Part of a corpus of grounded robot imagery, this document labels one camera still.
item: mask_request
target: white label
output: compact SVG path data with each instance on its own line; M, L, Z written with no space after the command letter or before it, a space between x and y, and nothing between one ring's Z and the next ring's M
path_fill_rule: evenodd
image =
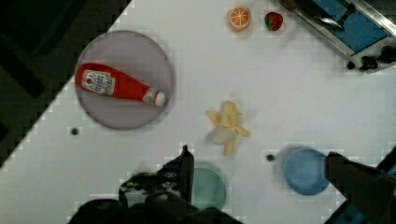
M111 95L114 91L115 78L109 73L86 70L82 87L98 94Z
M143 96L143 102L149 105L154 105L155 97L157 96L158 91L150 88L148 92Z

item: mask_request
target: table surface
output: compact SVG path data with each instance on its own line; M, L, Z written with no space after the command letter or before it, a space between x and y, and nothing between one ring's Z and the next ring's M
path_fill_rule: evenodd
M252 12L235 34L227 12ZM262 26L269 11L284 26ZM228 186L224 211L244 223L323 223L345 198L334 187L293 193L282 179L282 152L294 146L337 150L377 165L395 145L396 76L345 69L346 61L305 22L273 1L133 1L112 30L134 30L161 45L175 70L169 106L150 125L113 131L91 120L72 78L0 170L2 223L66 223L84 202L118 198L134 172L156 171L187 144L197 163L219 167ZM226 158L207 140L205 112L226 100L240 109L249 138ZM70 134L72 128L79 135ZM276 155L267 161L268 154Z

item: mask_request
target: round plate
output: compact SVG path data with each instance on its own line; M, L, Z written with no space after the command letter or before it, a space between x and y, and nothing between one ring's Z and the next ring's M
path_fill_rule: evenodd
M75 73L84 63L114 67L165 93L165 105L156 106L97 95L76 86L78 100L87 114L108 128L131 130L142 127L164 111L172 96L172 67L160 46L145 35L132 31L101 35L84 49Z
M227 192L221 177L207 168L194 169L192 185L192 204L199 208L216 207L222 209L226 203Z
M297 193L315 195L329 186L325 176L325 155L314 149L292 153L284 164L284 176Z

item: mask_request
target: ketchup bottle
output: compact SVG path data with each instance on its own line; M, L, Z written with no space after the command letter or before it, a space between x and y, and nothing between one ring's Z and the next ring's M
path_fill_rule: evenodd
M76 83L85 91L120 99L162 106L165 94L127 74L99 63L84 63L76 73Z

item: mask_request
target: banana peel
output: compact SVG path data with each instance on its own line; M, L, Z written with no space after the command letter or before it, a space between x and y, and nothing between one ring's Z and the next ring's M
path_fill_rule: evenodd
M214 111L208 111L207 115L210 117L215 125L227 128L236 133L235 138L224 147L225 156L230 156L233 153L233 149L236 146L236 140L238 139L239 134L244 137L250 136L250 132L248 130L239 126L239 112L236 108L236 105L231 101L227 101L225 103L224 111L222 114Z

